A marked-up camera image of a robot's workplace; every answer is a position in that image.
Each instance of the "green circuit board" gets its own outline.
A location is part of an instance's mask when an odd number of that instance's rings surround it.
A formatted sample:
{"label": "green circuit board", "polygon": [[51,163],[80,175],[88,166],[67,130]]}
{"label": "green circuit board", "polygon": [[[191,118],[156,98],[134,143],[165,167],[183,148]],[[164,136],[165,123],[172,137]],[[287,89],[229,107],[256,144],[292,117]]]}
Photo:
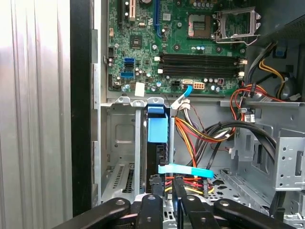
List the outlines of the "green circuit board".
{"label": "green circuit board", "polygon": [[[146,93],[182,93],[185,87],[183,80],[204,83],[204,88],[195,90],[195,94],[232,94],[238,87],[238,77],[212,77],[213,82],[204,77],[189,75],[168,76],[158,73],[159,53],[211,55],[223,57],[245,57],[244,44],[217,44],[211,36],[217,30],[214,16],[216,11],[247,7],[246,1],[238,0],[159,0],[159,34],[164,29],[162,37],[158,36],[154,26],[154,1],[135,1],[135,20],[131,21],[125,13],[123,0],[122,8],[118,5],[121,0],[109,0],[109,53],[111,62],[108,66],[108,87],[110,91],[134,92],[136,82],[145,83]],[[118,17],[123,13],[119,25]],[[244,18],[230,20],[234,23],[226,25],[226,32],[247,32]],[[124,59],[134,58],[133,77],[121,77],[124,71]],[[173,82],[181,82],[181,86],[173,87]]]}

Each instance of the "sata port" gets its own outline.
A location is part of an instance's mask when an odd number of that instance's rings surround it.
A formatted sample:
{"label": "sata port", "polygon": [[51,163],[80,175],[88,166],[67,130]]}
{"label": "sata port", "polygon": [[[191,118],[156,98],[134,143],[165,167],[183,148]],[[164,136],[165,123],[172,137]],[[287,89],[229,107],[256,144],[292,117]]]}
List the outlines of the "sata port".
{"label": "sata port", "polygon": [[204,90],[204,83],[202,82],[195,82],[193,86],[194,90]]}
{"label": "sata port", "polygon": [[192,84],[193,80],[182,80],[182,84]]}

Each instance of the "capacitor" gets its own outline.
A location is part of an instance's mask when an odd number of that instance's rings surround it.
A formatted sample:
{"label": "capacitor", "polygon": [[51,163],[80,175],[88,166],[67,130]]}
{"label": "capacitor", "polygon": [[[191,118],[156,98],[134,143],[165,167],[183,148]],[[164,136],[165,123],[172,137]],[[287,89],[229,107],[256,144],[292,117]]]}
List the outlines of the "capacitor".
{"label": "capacitor", "polygon": [[165,34],[165,29],[161,29],[161,35]]}
{"label": "capacitor", "polygon": [[129,2],[128,1],[125,2],[125,9],[129,10]]}

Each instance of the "metal panel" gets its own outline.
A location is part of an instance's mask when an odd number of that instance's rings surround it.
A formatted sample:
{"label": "metal panel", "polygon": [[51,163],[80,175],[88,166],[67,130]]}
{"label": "metal panel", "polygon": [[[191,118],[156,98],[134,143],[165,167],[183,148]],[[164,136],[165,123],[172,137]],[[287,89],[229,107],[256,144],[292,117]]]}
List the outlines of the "metal panel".
{"label": "metal panel", "polygon": [[0,8],[0,225],[52,228],[72,217],[70,3]]}
{"label": "metal panel", "polygon": [[280,137],[276,145],[274,186],[277,191],[302,191],[304,182],[305,138]]}

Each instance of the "blue pcie slot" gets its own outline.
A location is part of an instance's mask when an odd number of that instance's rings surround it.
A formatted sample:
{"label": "blue pcie slot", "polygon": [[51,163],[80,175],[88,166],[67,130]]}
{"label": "blue pcie slot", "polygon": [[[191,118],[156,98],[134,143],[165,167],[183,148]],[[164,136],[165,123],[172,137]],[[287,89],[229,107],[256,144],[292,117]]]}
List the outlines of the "blue pcie slot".
{"label": "blue pcie slot", "polygon": [[124,58],[124,63],[134,63],[135,59],[134,58]]}
{"label": "blue pcie slot", "polygon": [[160,34],[160,0],[155,0],[154,1],[154,12],[153,12],[153,25],[154,29],[157,32],[158,37],[162,37]]}
{"label": "blue pcie slot", "polygon": [[134,77],[134,73],[120,73],[121,78],[133,78]]}

